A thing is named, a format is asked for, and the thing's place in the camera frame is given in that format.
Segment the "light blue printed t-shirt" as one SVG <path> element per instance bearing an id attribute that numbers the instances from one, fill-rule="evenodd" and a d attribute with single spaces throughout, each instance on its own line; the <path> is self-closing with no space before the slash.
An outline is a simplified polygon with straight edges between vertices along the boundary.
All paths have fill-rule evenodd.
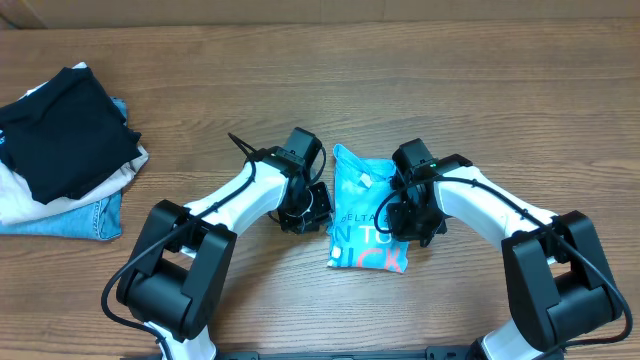
<path id="1" fill-rule="evenodd" d="M 392 192 L 393 161 L 360 158 L 342 144 L 333 149 L 335 213 L 328 229 L 327 265 L 403 273 L 408 267 L 409 244 L 385 231 L 386 212 L 379 210 Z"/>

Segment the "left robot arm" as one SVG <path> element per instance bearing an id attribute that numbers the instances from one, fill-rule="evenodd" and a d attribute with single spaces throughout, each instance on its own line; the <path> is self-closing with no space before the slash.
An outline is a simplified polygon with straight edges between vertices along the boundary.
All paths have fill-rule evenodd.
<path id="1" fill-rule="evenodd" d="M 333 212 L 312 170 L 326 150 L 311 132 L 292 130 L 284 146 L 254 149 L 237 136 L 242 171 L 184 206 L 168 200 L 149 212 L 128 262 L 101 295 L 105 315 L 155 337 L 159 359 L 213 359 L 208 323 L 220 301 L 238 237 L 269 215 L 285 233 L 317 232 Z"/>

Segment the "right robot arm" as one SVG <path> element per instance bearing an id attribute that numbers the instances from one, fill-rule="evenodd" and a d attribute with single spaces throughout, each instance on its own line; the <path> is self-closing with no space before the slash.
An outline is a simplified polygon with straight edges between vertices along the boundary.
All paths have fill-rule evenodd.
<path id="1" fill-rule="evenodd" d="M 456 218 L 500 249 L 510 320 L 465 346 L 430 346 L 428 359 L 561 359 L 570 347 L 626 339 L 630 307 L 593 222 L 533 206 L 454 154 L 435 158 L 421 139 L 399 146 L 392 193 L 379 210 L 398 241 L 426 247 Z"/>

